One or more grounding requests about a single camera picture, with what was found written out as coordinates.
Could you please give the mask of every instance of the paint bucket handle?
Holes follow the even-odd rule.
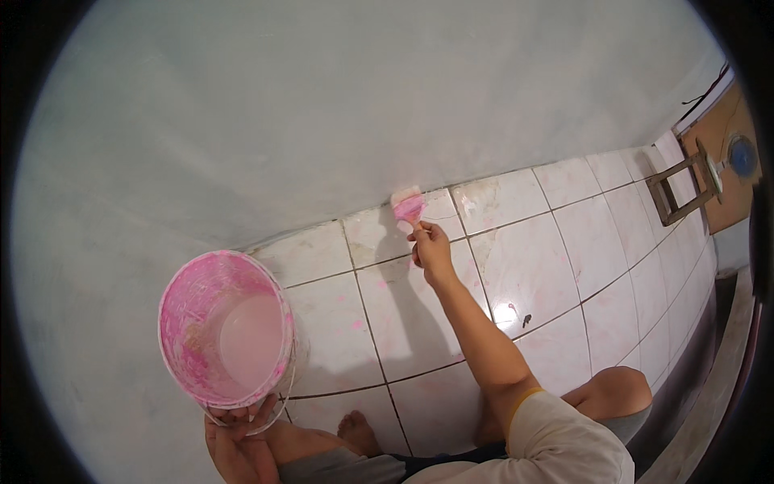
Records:
[[[293,355],[296,353],[296,345],[293,345],[293,349],[291,350],[293,352]],[[288,404],[288,399],[290,398],[290,390],[293,389],[293,380],[296,378],[296,361],[293,359],[293,369],[290,370],[290,384],[288,385],[288,391],[286,392],[285,399],[283,400],[283,405],[279,409],[279,412],[277,412],[277,415],[274,416],[273,419],[271,419],[268,423],[262,425],[261,427],[256,428],[253,431],[249,431],[247,434],[245,434],[246,437],[249,437],[251,435],[260,434],[261,432],[265,432],[269,429],[272,425],[274,425],[275,422],[279,419],[279,416],[283,414],[283,411],[285,411],[285,406]],[[204,410],[204,414],[206,414],[210,420],[212,420],[214,423],[218,425],[218,427],[228,427],[228,424],[223,422],[221,419],[215,417],[213,414],[210,413],[209,410],[207,410],[207,407],[199,403],[199,406],[202,410]]]

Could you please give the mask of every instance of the yellow sleeve trim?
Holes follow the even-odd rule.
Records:
[[[513,403],[513,407],[511,408],[511,414],[508,418],[508,428],[505,429],[505,453],[506,454],[510,455],[511,453],[511,443],[509,442],[509,439],[511,437],[511,424],[513,424],[513,417],[516,415],[516,411],[519,409],[519,407],[522,406],[522,403],[524,403],[524,400],[534,395],[535,393],[544,392],[544,391],[545,390],[543,390],[539,386],[536,386],[535,388],[530,388],[529,390],[519,395],[519,398],[517,398],[516,402]]]

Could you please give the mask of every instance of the white t-shirt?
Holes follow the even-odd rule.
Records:
[[[634,462],[623,443],[558,396],[531,389],[514,408],[506,447],[510,458],[438,464],[405,483],[634,482]]]

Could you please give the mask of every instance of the hand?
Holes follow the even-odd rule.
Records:
[[[433,289],[459,280],[451,265],[449,238],[441,227],[422,220],[406,238],[416,242],[411,257],[418,267],[425,269],[425,280]]]
[[[275,484],[279,482],[277,466],[262,434],[245,435],[269,419],[277,395],[272,393],[261,408],[251,405],[234,410],[208,409],[228,427],[220,427],[204,416],[204,440],[215,468],[227,484]]]

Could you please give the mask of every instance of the pink paint bucket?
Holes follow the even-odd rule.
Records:
[[[166,367],[205,411],[252,405],[288,378],[292,386],[295,344],[282,289],[241,252],[198,256],[177,271],[159,303]]]

